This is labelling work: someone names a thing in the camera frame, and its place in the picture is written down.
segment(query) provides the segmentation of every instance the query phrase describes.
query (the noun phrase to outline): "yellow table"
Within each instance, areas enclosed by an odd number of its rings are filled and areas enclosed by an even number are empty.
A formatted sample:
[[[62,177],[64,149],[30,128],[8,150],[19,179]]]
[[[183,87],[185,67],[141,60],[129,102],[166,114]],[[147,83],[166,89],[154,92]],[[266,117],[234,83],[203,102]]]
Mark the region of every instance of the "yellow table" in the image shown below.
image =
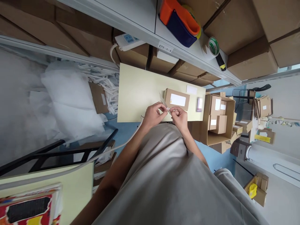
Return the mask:
[[[140,122],[147,107],[161,101],[163,91],[169,88],[186,93],[187,85],[197,88],[197,95],[190,94],[187,120],[202,121],[205,88],[121,63],[117,121]],[[202,98],[202,112],[196,112],[197,97]],[[172,121],[171,115],[163,121]]]
[[[71,169],[73,167],[75,166],[33,172],[20,176],[5,177],[0,179],[0,184],[58,173],[61,171]],[[69,225],[92,197],[93,170],[94,164],[90,163],[75,172],[69,173],[61,177],[2,190],[0,191],[0,198],[61,182],[63,207],[61,221],[59,224]]]

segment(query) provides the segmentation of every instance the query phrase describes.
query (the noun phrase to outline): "power strip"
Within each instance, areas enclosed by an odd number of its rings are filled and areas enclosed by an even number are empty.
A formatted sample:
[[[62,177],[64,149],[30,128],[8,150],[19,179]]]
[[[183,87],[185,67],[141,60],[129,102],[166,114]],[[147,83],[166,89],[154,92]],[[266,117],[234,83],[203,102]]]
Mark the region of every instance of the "power strip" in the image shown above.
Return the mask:
[[[133,37],[130,34],[122,34],[122,35],[116,36],[115,39],[119,45],[120,50],[122,50],[122,51],[128,51],[137,46],[145,44],[144,41],[139,40],[138,38]]]

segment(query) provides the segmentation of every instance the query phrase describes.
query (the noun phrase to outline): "person's right hand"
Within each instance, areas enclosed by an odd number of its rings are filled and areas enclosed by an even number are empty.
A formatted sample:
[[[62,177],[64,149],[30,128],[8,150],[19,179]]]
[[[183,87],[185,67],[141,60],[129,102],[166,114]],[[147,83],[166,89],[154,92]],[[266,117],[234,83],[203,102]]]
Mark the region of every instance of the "person's right hand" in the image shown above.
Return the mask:
[[[172,107],[170,113],[173,123],[176,125],[181,134],[189,132],[188,130],[188,113],[180,107]]]

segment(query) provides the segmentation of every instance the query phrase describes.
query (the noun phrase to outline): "person's left hand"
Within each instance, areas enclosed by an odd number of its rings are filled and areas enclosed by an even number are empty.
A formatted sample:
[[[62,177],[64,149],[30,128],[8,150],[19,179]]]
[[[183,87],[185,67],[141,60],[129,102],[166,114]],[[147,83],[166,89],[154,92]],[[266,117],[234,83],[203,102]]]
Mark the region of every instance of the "person's left hand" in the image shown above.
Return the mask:
[[[147,108],[142,126],[146,127],[147,129],[151,129],[152,127],[158,125],[167,114],[168,111],[164,104],[157,102]]]

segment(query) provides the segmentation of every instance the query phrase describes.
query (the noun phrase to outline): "hand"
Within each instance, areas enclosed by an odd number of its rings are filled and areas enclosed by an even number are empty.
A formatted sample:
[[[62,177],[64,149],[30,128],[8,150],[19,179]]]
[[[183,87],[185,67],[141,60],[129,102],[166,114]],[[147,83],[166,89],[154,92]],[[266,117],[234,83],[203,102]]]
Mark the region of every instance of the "hand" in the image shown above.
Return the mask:
[[[172,107],[170,113],[173,119],[173,123],[178,130],[183,133],[189,132],[188,130],[188,113],[180,107]]]
[[[142,126],[147,129],[151,129],[158,125],[167,114],[168,111],[164,104],[157,102],[147,108]]]

